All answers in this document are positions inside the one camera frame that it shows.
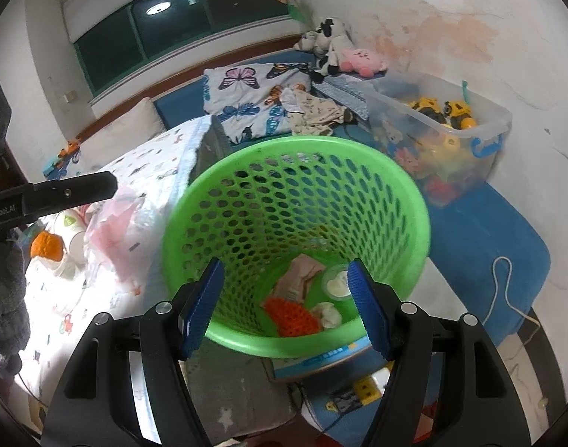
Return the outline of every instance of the box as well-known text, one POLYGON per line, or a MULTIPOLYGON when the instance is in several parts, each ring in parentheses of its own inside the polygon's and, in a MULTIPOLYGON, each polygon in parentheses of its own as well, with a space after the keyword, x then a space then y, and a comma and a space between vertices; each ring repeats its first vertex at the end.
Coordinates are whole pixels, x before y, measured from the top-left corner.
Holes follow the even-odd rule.
POLYGON ((447 205, 486 180, 511 129, 511 112, 470 91, 477 123, 470 129, 444 126, 412 109, 408 103, 423 97, 437 99, 441 111, 447 101, 464 100, 461 86, 428 74, 390 72, 356 85, 366 99, 380 149, 413 177, 435 206, 447 205))

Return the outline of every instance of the pillow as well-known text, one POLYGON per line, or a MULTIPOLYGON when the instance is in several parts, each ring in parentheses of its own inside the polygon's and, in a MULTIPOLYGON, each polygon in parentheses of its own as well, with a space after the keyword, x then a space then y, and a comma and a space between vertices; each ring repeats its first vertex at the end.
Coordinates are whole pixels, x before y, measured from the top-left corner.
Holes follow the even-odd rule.
POLYGON ((81 144, 81 153, 92 171, 114 161, 166 130, 150 98, 112 121, 81 144))
POLYGON ((284 88, 309 91, 308 64, 240 64, 206 69, 203 101, 235 143, 291 130, 279 96, 284 88))

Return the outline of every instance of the wooden bed frame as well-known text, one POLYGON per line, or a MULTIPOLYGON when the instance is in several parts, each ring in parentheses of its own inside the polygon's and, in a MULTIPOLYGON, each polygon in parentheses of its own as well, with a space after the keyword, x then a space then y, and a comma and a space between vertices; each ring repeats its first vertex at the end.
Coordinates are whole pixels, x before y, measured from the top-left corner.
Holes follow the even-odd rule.
POLYGON ((124 113, 133 109, 135 104, 145 97, 154 98, 164 92, 174 89, 181 84, 184 84, 192 79, 196 79, 203 75, 203 71, 207 68, 213 67, 224 67, 225 65, 235 64, 236 62, 245 61, 247 59, 252 59, 253 57, 265 55, 271 52, 278 52, 279 50, 291 49, 292 46, 298 42, 301 35, 290 35, 288 37, 277 38, 275 40, 268 40, 264 42, 259 42, 253 45, 242 47, 240 49, 234 50, 233 52, 224 53, 213 59, 209 59, 204 62, 200 62, 193 67, 182 70, 173 76, 168 77, 161 82, 144 89, 143 91, 135 94, 133 97, 121 102, 118 106, 114 107, 98 120, 91 123, 85 129, 82 130, 77 135, 77 139, 81 142, 86 141, 95 133, 105 128, 115 119, 118 119, 124 113))

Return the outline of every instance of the gray cloth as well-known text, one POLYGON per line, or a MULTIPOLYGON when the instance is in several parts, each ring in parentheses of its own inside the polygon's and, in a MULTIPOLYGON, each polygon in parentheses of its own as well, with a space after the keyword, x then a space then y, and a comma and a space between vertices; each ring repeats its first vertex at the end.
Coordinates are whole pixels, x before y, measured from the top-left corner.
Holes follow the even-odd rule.
POLYGON ((18 352, 29 340, 29 316, 25 307, 23 254, 12 241, 0 242, 0 376, 21 369, 18 352))

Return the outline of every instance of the yellow toy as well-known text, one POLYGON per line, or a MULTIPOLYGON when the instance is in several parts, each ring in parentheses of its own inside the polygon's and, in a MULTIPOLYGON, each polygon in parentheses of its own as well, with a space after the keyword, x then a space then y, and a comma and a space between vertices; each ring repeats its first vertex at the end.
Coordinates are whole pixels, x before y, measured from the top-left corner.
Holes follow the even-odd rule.
POLYGON ((470 129, 476 127, 472 118, 472 110, 464 101, 447 101, 443 109, 445 117, 449 118, 452 128, 470 129))
POLYGON ((430 117, 432 120, 437 121, 440 124, 446 123, 445 117, 443 116, 436 99, 420 98, 418 101, 410 102, 408 105, 415 111, 421 112, 426 117, 430 117))

